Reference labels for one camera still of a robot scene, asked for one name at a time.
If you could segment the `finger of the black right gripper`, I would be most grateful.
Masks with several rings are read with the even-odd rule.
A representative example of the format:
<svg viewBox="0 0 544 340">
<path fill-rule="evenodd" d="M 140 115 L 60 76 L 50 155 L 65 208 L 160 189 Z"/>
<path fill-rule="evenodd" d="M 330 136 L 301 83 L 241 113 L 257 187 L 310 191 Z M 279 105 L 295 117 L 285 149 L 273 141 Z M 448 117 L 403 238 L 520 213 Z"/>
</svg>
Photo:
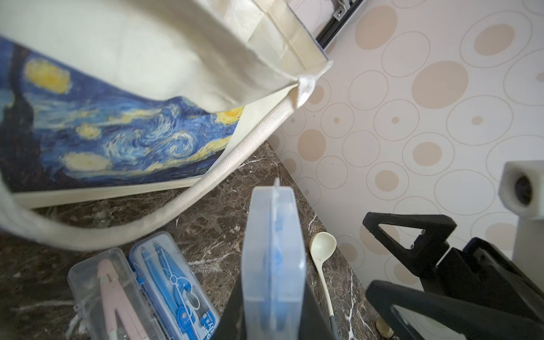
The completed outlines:
<svg viewBox="0 0 544 340">
<path fill-rule="evenodd" d="M 401 339 L 422 339 L 423 336 L 403 319 L 398 307 L 430 317 L 466 339 L 543 338 L 541 322 L 383 280 L 374 280 L 368 286 L 366 297 Z"/>
<path fill-rule="evenodd" d="M 446 215 L 398 215 L 369 212 L 364 227 L 415 276 L 425 276 L 449 250 L 447 239 L 457 225 Z M 383 225 L 419 230 L 419 236 L 407 249 L 395 241 Z"/>
</svg>

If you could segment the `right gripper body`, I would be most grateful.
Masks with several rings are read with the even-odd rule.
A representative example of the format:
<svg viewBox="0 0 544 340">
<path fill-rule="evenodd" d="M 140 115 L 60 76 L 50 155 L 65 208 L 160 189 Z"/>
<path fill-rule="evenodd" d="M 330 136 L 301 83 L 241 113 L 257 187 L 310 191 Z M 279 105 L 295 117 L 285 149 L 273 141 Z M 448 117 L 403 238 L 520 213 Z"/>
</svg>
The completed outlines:
<svg viewBox="0 0 544 340">
<path fill-rule="evenodd" d="M 477 237 L 462 250 L 450 248 L 424 275 L 424 290 L 543 321 L 543 291 L 496 246 Z"/>
</svg>

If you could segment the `red label clear case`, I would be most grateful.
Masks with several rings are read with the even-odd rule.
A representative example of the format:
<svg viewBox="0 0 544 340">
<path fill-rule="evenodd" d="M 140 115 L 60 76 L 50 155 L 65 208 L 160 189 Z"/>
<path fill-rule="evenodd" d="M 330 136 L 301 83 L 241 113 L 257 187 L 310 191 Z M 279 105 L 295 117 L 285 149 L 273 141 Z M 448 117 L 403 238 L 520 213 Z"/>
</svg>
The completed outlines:
<svg viewBox="0 0 544 340">
<path fill-rule="evenodd" d="M 279 179 L 253 189 L 241 261 L 248 339 L 297 339 L 306 255 L 296 197 Z"/>
</svg>

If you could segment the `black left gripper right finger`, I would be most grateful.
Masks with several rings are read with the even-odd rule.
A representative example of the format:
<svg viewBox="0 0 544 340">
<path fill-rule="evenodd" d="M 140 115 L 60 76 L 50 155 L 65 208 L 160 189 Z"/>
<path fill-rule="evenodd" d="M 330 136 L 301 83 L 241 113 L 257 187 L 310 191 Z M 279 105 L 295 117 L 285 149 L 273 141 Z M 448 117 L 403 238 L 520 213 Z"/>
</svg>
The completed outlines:
<svg viewBox="0 0 544 340">
<path fill-rule="evenodd" d="M 313 291 L 305 282 L 303 298 L 303 340 L 334 340 L 330 321 L 324 317 Z"/>
</svg>

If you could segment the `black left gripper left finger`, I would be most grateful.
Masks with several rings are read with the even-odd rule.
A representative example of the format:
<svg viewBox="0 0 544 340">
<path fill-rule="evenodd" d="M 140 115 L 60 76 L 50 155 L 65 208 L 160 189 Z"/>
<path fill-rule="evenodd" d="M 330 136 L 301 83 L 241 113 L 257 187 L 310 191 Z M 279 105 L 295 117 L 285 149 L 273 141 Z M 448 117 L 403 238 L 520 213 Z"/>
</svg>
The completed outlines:
<svg viewBox="0 0 544 340">
<path fill-rule="evenodd" d="M 242 340 L 245 338 L 245 313 L 242 294 L 242 279 L 238 276 L 218 327 L 211 340 Z"/>
</svg>

